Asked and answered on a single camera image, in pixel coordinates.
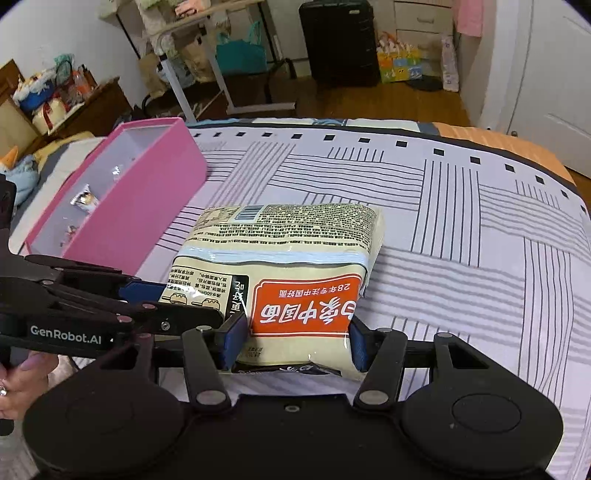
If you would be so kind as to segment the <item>person's left hand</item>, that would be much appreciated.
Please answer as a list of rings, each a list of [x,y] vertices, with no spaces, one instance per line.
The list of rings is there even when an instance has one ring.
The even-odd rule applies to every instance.
[[[31,351],[19,366],[7,370],[1,366],[1,418],[22,419],[27,409],[43,395],[49,386],[49,375],[58,366],[53,354]]]

